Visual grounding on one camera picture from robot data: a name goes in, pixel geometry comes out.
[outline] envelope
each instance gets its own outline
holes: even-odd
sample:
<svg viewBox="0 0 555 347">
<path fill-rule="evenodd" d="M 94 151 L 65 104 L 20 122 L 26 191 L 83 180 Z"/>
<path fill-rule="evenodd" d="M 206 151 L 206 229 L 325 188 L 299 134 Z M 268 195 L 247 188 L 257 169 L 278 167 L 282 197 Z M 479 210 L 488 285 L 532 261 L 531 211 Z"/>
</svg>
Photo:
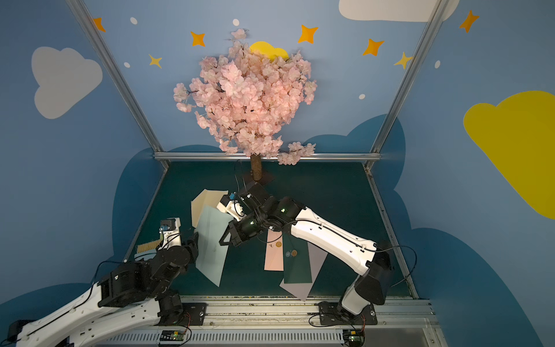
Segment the envelope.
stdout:
<svg viewBox="0 0 555 347">
<path fill-rule="evenodd" d="M 215 285 L 220 286 L 221 274 L 224 270 L 228 246 L 220 246 L 220 238 L 224 234 L 233 216 L 205 206 L 199 219 L 196 232 L 199 233 L 199 256 L 195 267 Z"/>
<path fill-rule="evenodd" d="M 191 225 L 196 228 L 204 206 L 216 208 L 221 197 L 227 195 L 227 190 L 207 190 L 204 189 L 197 197 L 191 201 Z"/>
<path fill-rule="evenodd" d="M 283 240 L 281 232 L 273 232 L 268 230 L 268 241 L 274 241 L 266 244 L 266 260 L 264 261 L 264 270 L 283 271 Z"/>
<path fill-rule="evenodd" d="M 310 294 L 310 290 L 312 289 L 312 285 L 324 264 L 324 261 L 327 257 L 327 252 L 323 249 L 314 246 L 310 242 L 308 242 L 309 246 L 309 258 L 310 258 L 310 273 L 312 275 L 312 283 L 285 283 L 283 280 L 279 285 L 283 289 L 287 290 L 289 293 L 293 294 L 297 298 L 305 301 Z"/>
</svg>

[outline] tree base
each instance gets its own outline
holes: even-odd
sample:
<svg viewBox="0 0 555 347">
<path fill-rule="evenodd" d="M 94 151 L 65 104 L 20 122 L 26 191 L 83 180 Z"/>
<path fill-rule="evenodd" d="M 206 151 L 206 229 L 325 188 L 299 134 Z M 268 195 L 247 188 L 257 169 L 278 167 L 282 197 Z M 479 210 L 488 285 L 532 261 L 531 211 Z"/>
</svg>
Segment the tree base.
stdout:
<svg viewBox="0 0 555 347">
<path fill-rule="evenodd" d="M 259 154 L 253 154 L 250 156 L 250 168 L 253 180 L 260 181 L 262 179 L 262 159 Z"/>
</svg>

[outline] metal frame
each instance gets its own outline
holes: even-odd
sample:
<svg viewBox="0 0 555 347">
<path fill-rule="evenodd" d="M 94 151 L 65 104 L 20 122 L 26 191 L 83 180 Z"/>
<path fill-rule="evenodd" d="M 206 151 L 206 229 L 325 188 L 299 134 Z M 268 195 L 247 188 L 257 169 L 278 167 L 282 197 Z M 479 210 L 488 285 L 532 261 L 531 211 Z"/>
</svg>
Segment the metal frame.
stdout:
<svg viewBox="0 0 555 347">
<path fill-rule="evenodd" d="M 306 301 L 286 296 L 181 296 L 184 303 L 206 303 L 204 324 L 198 329 L 318 329 L 308 323 L 309 317 L 318 314 L 317 304 L 339 299 L 339 296 L 313 296 Z M 440 328 L 429 300 L 390 296 L 384 305 L 375 305 L 374 310 L 378 324 L 367 329 Z M 313 320 L 314 324 L 319 323 L 318 319 Z"/>
<path fill-rule="evenodd" d="M 333 333 L 336 329 L 339 331 L 350 329 L 349 325 L 318 328 L 308 323 L 308 319 L 318 313 L 319 302 L 339 300 L 339 296 L 315 296 L 309 297 L 306 301 L 286 296 L 181 296 L 183 303 L 206 303 L 203 325 L 190 326 L 193 336 L 213 335 L 203 344 L 227 344 L 225 341 L 218 340 L 218 335 L 221 333 L 248 331 L 252 334 L 266 334 L 288 331 L 293 334 L 299 332 L 310 334 L 311 331 Z M 366 329 L 422 329 L 429 346 L 447 347 L 429 300 L 389 297 L 384 305 L 374 306 L 374 308 L 378 324 L 367 325 Z M 318 325 L 319 319 L 313 318 L 313 323 Z M 142 327 L 115 336 L 101 345 L 125 344 L 131 340 L 137 344 L 155 345 L 162 330 L 172 329 L 174 327 L 170 326 Z M 273 342 L 291 343 L 286 340 L 279 341 L 279 338 L 274 339 Z"/>
<path fill-rule="evenodd" d="M 397 237 L 395 236 L 395 232 L 393 231 L 393 227 L 391 226 L 391 222 L 389 220 L 389 217 L 387 216 L 387 212 L 385 211 L 384 202 L 381 199 L 380 192 L 378 191 L 378 187 L 376 185 L 376 182 L 374 181 L 374 176 L 372 176 L 372 171 L 370 171 L 370 169 L 366 167 L 364 168 L 364 171 L 366 172 L 368 183 L 370 184 L 372 194 L 374 195 L 374 200 L 376 200 L 376 204 L 378 205 L 378 209 L 380 210 L 380 215 L 382 217 L 382 220 L 384 221 L 384 226 L 385 230 L 387 231 L 389 241 L 391 242 L 392 246 L 399 246 L 399 242 L 397 241 Z M 408 274 L 408 266 L 405 261 L 405 257 L 403 256 L 401 247 L 394 248 L 393 251 L 395 252 L 395 258 L 397 258 L 397 262 L 399 263 L 399 267 L 401 268 L 403 276 L 408 276 L 406 281 L 412 297 L 418 299 L 418 293 L 416 293 L 416 288 L 414 282 L 412 281 L 412 277 Z"/>
<path fill-rule="evenodd" d="M 154 158 L 157 160 L 169 161 L 227 161 L 250 160 L 244 153 L 225 154 L 224 152 L 155 152 Z M 309 157 L 301 157 L 303 161 L 341 161 L 341 162 L 363 162 L 380 160 L 379 153 L 315 153 Z M 262 160 L 276 161 L 277 157 Z"/>
<path fill-rule="evenodd" d="M 160 177 L 160 181 L 158 181 L 158 185 L 156 186 L 156 190 L 154 191 L 154 194 L 152 195 L 152 199 L 150 200 L 150 203 L 148 204 L 147 210 L 144 213 L 144 216 L 142 218 L 142 220 L 140 221 L 139 227 L 137 228 L 137 231 L 135 232 L 135 236 L 133 236 L 133 240 L 131 241 L 131 244 L 129 245 L 129 248 L 127 249 L 127 252 L 125 253 L 125 258 L 123 258 L 123 260 L 129 259 L 129 257 L 131 256 L 131 253 L 133 252 L 133 249 L 135 248 L 135 242 L 137 242 L 137 238 L 139 237 L 140 231 L 143 228 L 144 222 L 147 219 L 148 214 L 150 213 L 150 209 L 152 208 L 152 205 L 154 204 L 154 199 L 156 198 L 156 195 L 158 195 L 158 191 L 160 190 L 160 187 L 162 186 L 162 182 L 164 181 L 164 178 L 166 177 L 166 174 L 168 173 L 168 168 L 164 167 L 164 173 L 162 173 L 162 177 Z"/>
<path fill-rule="evenodd" d="M 162 152 L 164 149 L 162 145 L 158 141 L 158 138 L 154 134 L 150 123 L 147 120 L 147 117 L 143 113 L 139 102 L 135 99 L 131 88 L 125 81 L 125 78 L 122 75 L 121 70 L 118 67 L 117 62 L 115 61 L 108 45 L 98 32 L 96 26 L 93 24 L 93 18 L 91 17 L 87 6 L 83 2 L 83 0 L 65 0 L 69 9 L 73 12 L 77 22 L 87 35 L 91 45 L 93 46 L 94 50 L 98 54 L 98 57 L 108 74 L 114 81 L 116 88 L 118 88 L 119 93 L 122 95 L 123 100 L 129 107 L 131 114 L 139 124 L 139 127 L 143 131 L 143 134 L 147 138 L 148 143 L 154 149 L 155 152 Z M 164 168 L 168 168 L 169 163 L 166 160 L 160 161 Z"/>
<path fill-rule="evenodd" d="M 380 131 L 374 140 L 374 144 L 372 145 L 372 149 L 370 150 L 371 153 L 379 153 L 381 151 L 382 146 L 389 135 L 389 131 L 397 119 L 399 111 L 403 107 L 405 103 L 405 99 L 411 90 L 412 84 L 416 79 L 416 75 L 418 74 L 422 63 L 426 59 L 426 55 L 432 46 L 433 40 L 436 38 L 436 34 L 440 29 L 441 23 L 443 22 L 443 13 L 445 8 L 447 7 L 447 3 L 449 0 L 437 0 L 436 5 L 432 11 L 430 19 L 426 24 L 426 28 L 420 37 L 420 41 L 416 46 L 415 52 L 412 55 L 413 59 L 411 64 L 408 66 L 405 75 L 403 76 L 403 80 L 401 81 L 401 85 L 397 90 L 397 94 L 393 99 L 393 103 L 387 112 L 387 115 L 382 123 Z M 372 168 L 374 162 L 368 161 L 365 163 L 365 167 Z"/>
</svg>

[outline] blue wall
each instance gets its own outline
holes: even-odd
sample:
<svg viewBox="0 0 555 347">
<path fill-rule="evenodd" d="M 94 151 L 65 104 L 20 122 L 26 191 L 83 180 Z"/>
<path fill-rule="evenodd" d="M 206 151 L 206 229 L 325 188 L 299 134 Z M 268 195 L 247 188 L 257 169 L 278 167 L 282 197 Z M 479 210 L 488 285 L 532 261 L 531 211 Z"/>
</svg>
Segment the blue wall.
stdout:
<svg viewBox="0 0 555 347">
<path fill-rule="evenodd" d="M 364 152 L 366 143 L 373 139 L 352 142 L 347 135 L 367 120 L 387 113 L 405 73 L 402 65 L 395 63 L 403 52 L 412 55 L 425 27 L 423 22 L 348 19 L 340 13 L 338 0 L 282 0 L 279 4 L 258 0 L 164 1 L 163 6 L 148 0 L 85 3 L 93 18 L 102 18 L 105 32 L 101 35 L 165 150 L 191 145 L 218 148 L 208 130 L 197 125 L 193 112 L 177 110 L 173 88 L 176 83 L 188 86 L 198 77 L 199 61 L 204 57 L 227 54 L 230 33 L 244 28 L 249 30 L 246 42 L 266 41 L 289 53 L 300 50 L 312 63 L 312 79 L 318 84 L 315 99 L 311 105 L 301 104 L 291 124 L 277 135 L 282 136 L 284 147 L 310 139 L 317 141 L 317 152 L 329 152 L 329 144 L 322 142 L 321 136 L 332 134 L 331 141 L 337 143 L 334 150 Z M 392 3 L 394 14 L 405 12 L 403 2 Z M 131 23 L 131 17 L 137 24 Z M 238 27 L 233 25 L 234 19 L 240 21 Z M 298 43 L 301 25 L 318 27 L 314 44 Z M 191 31 L 205 34 L 206 47 L 192 46 Z M 384 41 L 377 56 L 362 55 L 369 39 Z M 161 68 L 149 65 L 149 55 L 162 58 Z M 195 110 L 204 113 L 203 108 Z"/>
<path fill-rule="evenodd" d="M 61 117 L 37 110 L 38 47 L 99 62 L 65 1 L 1 2 L 0 46 L 2 336 L 83 292 L 100 261 L 123 258 L 163 168 L 104 69 Z"/>
<path fill-rule="evenodd" d="M 466 33 L 469 11 L 480 17 Z M 555 220 L 527 204 L 463 125 L 478 103 L 555 94 L 554 15 L 549 0 L 461 0 L 372 170 L 400 242 L 418 251 L 416 288 L 450 347 L 555 345 Z M 523 114 L 498 127 L 532 121 Z M 512 143 L 553 160 L 555 145 L 537 148 L 524 135 Z"/>
</svg>

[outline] artificial cherry blossom tree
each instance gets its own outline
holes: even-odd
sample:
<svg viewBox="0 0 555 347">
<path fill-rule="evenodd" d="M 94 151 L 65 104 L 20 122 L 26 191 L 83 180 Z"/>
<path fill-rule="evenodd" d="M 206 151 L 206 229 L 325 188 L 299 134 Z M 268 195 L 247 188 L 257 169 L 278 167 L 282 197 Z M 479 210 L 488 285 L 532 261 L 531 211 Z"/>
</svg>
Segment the artificial cherry blossom tree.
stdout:
<svg viewBox="0 0 555 347">
<path fill-rule="evenodd" d="M 193 107 L 204 107 L 204 114 L 195 112 L 196 121 L 208 128 L 226 153 L 241 149 L 253 166 L 261 155 L 295 165 L 300 157 L 312 155 L 315 145 L 294 142 L 285 152 L 280 149 L 281 136 L 274 134 L 291 123 L 301 102 L 310 105 L 314 100 L 317 85 L 309 80 L 310 62 L 298 52 L 286 61 L 279 56 L 270 60 L 239 41 L 246 38 L 243 29 L 232 35 L 227 57 L 206 57 L 199 63 L 203 81 L 193 78 L 189 90 L 183 83 L 174 88 L 177 108 L 191 112 Z M 190 96 L 196 105 L 187 103 Z"/>
</svg>

